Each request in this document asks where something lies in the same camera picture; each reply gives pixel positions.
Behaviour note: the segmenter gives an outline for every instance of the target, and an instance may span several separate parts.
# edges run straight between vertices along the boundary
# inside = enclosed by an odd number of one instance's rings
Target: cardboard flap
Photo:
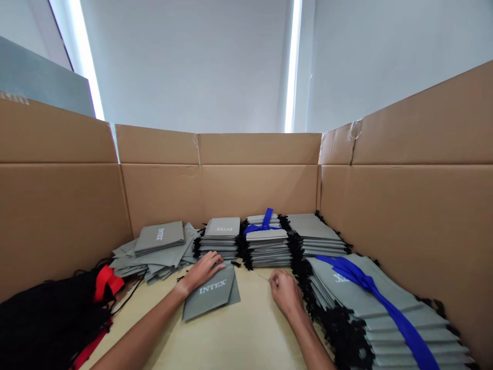
[[[0,302],[131,240],[117,163],[0,164]]]
[[[350,164],[356,129],[352,123],[326,132],[320,145],[319,164]]]
[[[204,165],[205,221],[213,217],[315,213],[317,165]]]
[[[0,162],[117,162],[107,122],[28,102],[0,99]]]
[[[334,230],[340,230],[346,201],[350,167],[323,165],[320,181],[320,213]]]
[[[206,223],[202,169],[198,165],[122,164],[134,237],[143,227],[183,220],[201,228]]]
[[[377,258],[409,292],[442,301],[472,357],[489,367],[493,166],[356,165],[349,171],[341,236],[356,252]]]
[[[493,61],[363,120],[353,164],[493,163]]]
[[[320,133],[199,134],[202,164],[317,164]]]
[[[115,125],[121,163],[199,164],[197,135]]]

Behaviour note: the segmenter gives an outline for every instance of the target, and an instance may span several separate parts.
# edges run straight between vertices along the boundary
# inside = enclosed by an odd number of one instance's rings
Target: forearm
[[[336,370],[305,311],[288,317],[308,370]]]
[[[186,291],[179,285],[175,286],[91,370],[143,369],[161,334],[186,296]]]

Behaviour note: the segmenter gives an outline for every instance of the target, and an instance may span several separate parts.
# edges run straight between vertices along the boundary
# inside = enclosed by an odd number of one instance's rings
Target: person's left hand
[[[209,252],[197,262],[190,271],[181,279],[176,287],[189,296],[195,289],[212,278],[216,272],[226,268],[226,265],[218,265],[224,262],[224,258],[217,252]]]

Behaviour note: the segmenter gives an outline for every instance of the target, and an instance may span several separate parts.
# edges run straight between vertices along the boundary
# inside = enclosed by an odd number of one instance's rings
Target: red strap
[[[87,361],[89,356],[92,355],[96,347],[103,340],[106,333],[109,332],[109,327],[112,324],[111,319],[109,319],[108,324],[109,324],[108,327],[104,328],[104,330],[101,333],[99,333],[96,339],[94,339],[94,341],[91,344],[85,347],[84,350],[77,356],[77,358],[75,359],[72,365],[73,370],[79,370],[81,366],[84,364],[84,362]]]
[[[101,302],[104,296],[104,289],[106,284],[111,288],[113,295],[115,295],[122,286],[125,285],[121,277],[113,275],[113,269],[108,265],[105,265],[96,278],[96,292],[94,293],[94,303]]]
[[[111,288],[113,295],[115,295],[124,285],[125,285],[125,282],[123,281],[123,279],[121,277],[112,275],[109,278],[108,286]]]

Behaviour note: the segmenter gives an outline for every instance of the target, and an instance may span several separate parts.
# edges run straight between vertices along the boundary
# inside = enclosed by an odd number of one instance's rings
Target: stack of gray bags
[[[262,226],[263,219],[264,215],[259,215],[246,220],[250,225]],[[252,231],[245,236],[251,267],[289,267],[288,233],[280,228],[277,214],[272,214],[269,227],[279,229]]]
[[[299,246],[303,248],[305,257],[348,254],[347,244],[313,213],[288,215],[288,221],[291,229],[301,238]]]
[[[216,251],[225,260],[235,260],[239,232],[239,217],[211,218],[205,226],[204,235],[198,240],[195,256],[202,258],[209,251]]]
[[[418,330],[435,356],[440,369],[468,369],[464,364],[473,363],[473,360],[467,356],[469,349],[462,346],[458,342],[459,338],[447,329],[449,324],[447,320],[394,283],[370,258],[356,254],[346,255],[343,258],[348,259],[364,274],[373,278],[380,293]],[[369,355],[367,351],[371,351],[374,355],[371,364],[373,370],[418,370],[417,363],[404,337],[388,315],[387,310],[373,294],[336,273],[332,265],[315,258],[307,260],[313,270],[313,275],[309,279],[318,305],[328,310],[328,316],[336,306],[342,306],[351,310],[349,311],[350,322],[363,324],[362,333],[364,333],[364,341],[368,346],[359,350],[361,359],[367,358]],[[331,342],[337,345],[339,342],[337,336],[351,338],[352,333],[344,332],[350,327],[352,326],[341,325],[339,332],[335,330],[332,333]],[[365,368],[357,364],[358,361],[353,358],[344,365],[352,370]]]
[[[199,230],[182,221],[144,227],[140,236],[113,251],[110,267],[121,278],[144,275],[148,284],[164,280],[175,271],[195,263],[194,240]]]

